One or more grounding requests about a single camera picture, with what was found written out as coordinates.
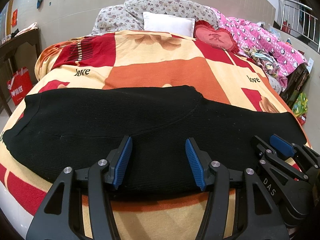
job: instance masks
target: wooden table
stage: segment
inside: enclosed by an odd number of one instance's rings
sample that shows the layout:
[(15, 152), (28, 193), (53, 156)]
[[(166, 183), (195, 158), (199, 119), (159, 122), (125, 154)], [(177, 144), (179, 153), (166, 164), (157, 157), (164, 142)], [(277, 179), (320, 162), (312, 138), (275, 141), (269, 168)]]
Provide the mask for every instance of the wooden table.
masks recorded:
[[(0, 63), (5, 60), (9, 60), (12, 66), (12, 69), (11, 69), (12, 74), (18, 70), (14, 55), (17, 51), (17, 48), (20, 45), (24, 44), (25, 42), (28, 42), (32, 46), (35, 45), (37, 58), (39, 58), (41, 54), (39, 29), (33, 29), (19, 36), (15, 36), (13, 39), (0, 45)], [(0, 89), (0, 99), (7, 114), (11, 116), (12, 111), (8, 106), (7, 100), (1, 89)]]

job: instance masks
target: metal railing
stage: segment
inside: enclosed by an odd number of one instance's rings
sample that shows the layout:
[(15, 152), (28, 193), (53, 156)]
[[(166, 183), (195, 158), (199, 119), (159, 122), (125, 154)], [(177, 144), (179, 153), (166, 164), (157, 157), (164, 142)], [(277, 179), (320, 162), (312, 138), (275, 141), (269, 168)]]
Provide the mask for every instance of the metal railing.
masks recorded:
[[(288, 5), (286, 2), (291, 2), (291, 3), (297, 4), (297, 5), (299, 5), (299, 8)], [(291, 8), (293, 9), (292, 20), (290, 20), (290, 9)], [(317, 23), (318, 18), (309, 14), (308, 12), (306, 12), (306, 10), (312, 11), (312, 8), (310, 8), (307, 5), (302, 4), (300, 2), (294, 1), (294, 0), (283, 0), (282, 21), (281, 21), (280, 29), (282, 30), (282, 28), (288, 28), (288, 29), (293, 30), (293, 31), (301, 34), (302, 36), (306, 37), (308, 40), (310, 40), (312, 43), (314, 43), (316, 46), (318, 46), (317, 51), (319, 53), (319, 51), (320, 51), (320, 24), (319, 24), (319, 22)], [(287, 25), (284, 25), (286, 11), (288, 12), (287, 13), (288, 20), (287, 20)], [(295, 19), (296, 11), (298, 13), (298, 19)]]

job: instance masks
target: silver bolt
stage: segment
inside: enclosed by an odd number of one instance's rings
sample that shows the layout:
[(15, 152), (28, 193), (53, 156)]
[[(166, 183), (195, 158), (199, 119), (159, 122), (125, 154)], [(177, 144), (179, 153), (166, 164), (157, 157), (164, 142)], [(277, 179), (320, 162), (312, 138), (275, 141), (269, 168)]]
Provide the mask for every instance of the silver bolt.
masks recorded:
[(63, 169), (63, 172), (64, 172), (65, 174), (68, 174), (68, 173), (70, 173), (71, 171), (72, 171), (72, 168), (71, 168), (71, 167), (66, 167), (66, 168)]
[(98, 164), (99, 164), (100, 166), (104, 166), (104, 165), (107, 164), (107, 162), (108, 162), (107, 160), (102, 159), (102, 160), (98, 161)]
[(246, 173), (248, 173), (249, 175), (254, 174), (253, 169), (247, 168), (245, 171), (246, 171)]
[(211, 162), (211, 165), (212, 165), (213, 167), (219, 167), (219, 166), (220, 166), (220, 162), (218, 162), (218, 161), (213, 161), (213, 162)]

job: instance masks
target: red heart-shaped pillow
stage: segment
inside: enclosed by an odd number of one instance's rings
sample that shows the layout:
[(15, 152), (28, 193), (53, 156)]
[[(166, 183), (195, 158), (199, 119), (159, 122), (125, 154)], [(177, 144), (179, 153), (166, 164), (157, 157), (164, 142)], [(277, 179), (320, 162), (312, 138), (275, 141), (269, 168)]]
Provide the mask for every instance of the red heart-shaped pillow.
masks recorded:
[(194, 37), (214, 48), (226, 49), (235, 54), (239, 52), (236, 41), (226, 29), (215, 30), (205, 25), (197, 25), (194, 30)]

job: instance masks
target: pink cloth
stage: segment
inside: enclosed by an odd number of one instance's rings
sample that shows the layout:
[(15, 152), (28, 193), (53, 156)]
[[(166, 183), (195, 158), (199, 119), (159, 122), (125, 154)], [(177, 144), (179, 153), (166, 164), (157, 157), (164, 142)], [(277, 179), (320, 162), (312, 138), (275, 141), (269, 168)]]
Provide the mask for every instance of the pink cloth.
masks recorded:
[(217, 9), (211, 9), (217, 15), (218, 26), (228, 30), (237, 42), (240, 49), (239, 54), (248, 57), (241, 49), (242, 46), (247, 46), (249, 49), (252, 47), (263, 49), (273, 55), (279, 63), (276, 79), (279, 81), (282, 91), (284, 91), (288, 81), (286, 76), (290, 75), (300, 64), (306, 63), (306, 58), (257, 24), (234, 17), (225, 17)]

